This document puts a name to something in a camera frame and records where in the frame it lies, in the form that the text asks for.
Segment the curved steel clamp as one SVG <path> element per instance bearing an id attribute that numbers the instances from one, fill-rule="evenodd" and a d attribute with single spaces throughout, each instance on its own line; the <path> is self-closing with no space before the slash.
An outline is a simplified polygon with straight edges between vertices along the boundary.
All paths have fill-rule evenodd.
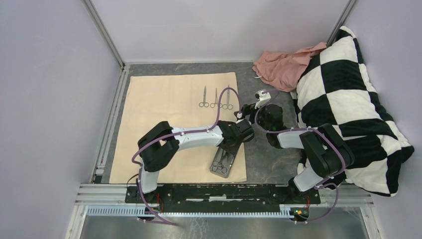
<path id="1" fill-rule="evenodd" d="M 209 102 L 207 101 L 207 87 L 204 86 L 204 90 L 203 90 L 203 98 L 202 100 L 199 102 L 199 107 L 200 108 L 208 108 L 210 106 Z"/>

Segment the beige cloth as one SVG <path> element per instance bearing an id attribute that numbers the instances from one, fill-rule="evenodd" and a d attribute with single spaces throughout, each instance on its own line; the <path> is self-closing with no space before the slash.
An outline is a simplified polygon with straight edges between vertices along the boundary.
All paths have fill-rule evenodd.
<path id="1" fill-rule="evenodd" d="M 175 127 L 196 127 L 213 124 L 216 119 L 234 121 L 239 109 L 239 78 L 234 72 L 202 75 L 131 77 L 126 93 L 117 135 L 109 183 L 123 184 L 138 173 L 131 159 L 138 150 L 138 141 L 157 123 L 167 121 Z M 232 110 L 200 108 L 204 86 L 207 101 L 214 102 L 215 88 L 219 103 L 226 101 L 230 90 Z M 160 171 L 160 183 L 244 182 L 246 162 L 244 147 L 239 149 L 228 178 L 210 172 L 216 147 L 195 147 L 177 152 L 168 166 Z"/>

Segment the thin steel hemostat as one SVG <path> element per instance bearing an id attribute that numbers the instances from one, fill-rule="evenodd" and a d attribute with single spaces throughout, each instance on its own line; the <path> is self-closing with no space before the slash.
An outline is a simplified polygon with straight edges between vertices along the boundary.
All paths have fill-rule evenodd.
<path id="1" fill-rule="evenodd" d="M 228 175 L 228 168 L 224 165 L 224 161 L 228 160 L 228 152 L 224 151 L 220 156 L 216 155 L 212 161 L 210 171 L 219 175 Z"/>

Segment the metal surgical instrument tray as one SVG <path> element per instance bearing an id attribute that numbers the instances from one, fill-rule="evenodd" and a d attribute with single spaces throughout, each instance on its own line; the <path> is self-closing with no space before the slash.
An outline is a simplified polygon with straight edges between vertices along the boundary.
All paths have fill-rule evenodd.
<path id="1" fill-rule="evenodd" d="M 230 153 L 219 147 L 210 166 L 210 172 L 222 178 L 228 178 L 238 150 Z"/>

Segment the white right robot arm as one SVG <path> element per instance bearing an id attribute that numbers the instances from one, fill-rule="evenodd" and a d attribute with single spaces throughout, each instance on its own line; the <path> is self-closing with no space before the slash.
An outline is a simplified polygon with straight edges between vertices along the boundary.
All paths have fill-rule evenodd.
<path id="1" fill-rule="evenodd" d="M 302 150 L 309 165 L 288 182 L 287 195 L 293 203 L 302 202 L 307 191 L 321 188 L 324 182 L 355 162 L 350 147 L 328 123 L 317 128 L 288 129 L 283 122 L 282 108 L 274 104 L 260 108 L 255 104 L 244 105 L 234 115 L 239 120 L 249 117 L 251 123 L 262 127 L 271 146 Z"/>

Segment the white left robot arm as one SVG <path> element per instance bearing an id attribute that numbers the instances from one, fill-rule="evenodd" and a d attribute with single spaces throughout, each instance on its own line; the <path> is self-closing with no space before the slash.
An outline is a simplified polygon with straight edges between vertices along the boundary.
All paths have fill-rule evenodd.
<path id="1" fill-rule="evenodd" d="M 162 121 L 137 143 L 139 150 L 135 156 L 142 159 L 138 163 L 137 196 L 145 203 L 152 202 L 156 198 L 160 170 L 184 149 L 216 146 L 210 171 L 228 177 L 240 146 L 253 138 L 252 126 L 245 119 L 237 122 L 219 120 L 214 125 L 194 128 L 171 127 L 167 121 Z"/>

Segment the straight steel surgical scissors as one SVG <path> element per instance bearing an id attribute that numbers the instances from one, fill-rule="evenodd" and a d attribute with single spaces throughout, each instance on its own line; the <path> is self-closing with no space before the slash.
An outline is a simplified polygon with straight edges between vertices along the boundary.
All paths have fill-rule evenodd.
<path id="1" fill-rule="evenodd" d="M 223 110 L 232 110 L 233 109 L 233 105 L 230 103 L 230 90 L 226 91 L 226 101 L 224 104 L 222 104 L 221 108 Z"/>

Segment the steel forceps clamp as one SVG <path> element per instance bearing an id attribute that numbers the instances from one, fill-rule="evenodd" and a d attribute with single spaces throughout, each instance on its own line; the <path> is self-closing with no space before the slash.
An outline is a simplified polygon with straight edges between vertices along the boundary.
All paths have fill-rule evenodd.
<path id="1" fill-rule="evenodd" d="M 214 102 L 210 103 L 210 107 L 219 108 L 219 109 L 222 107 L 222 104 L 219 103 L 219 94 L 218 94 L 217 88 L 215 88 Z"/>

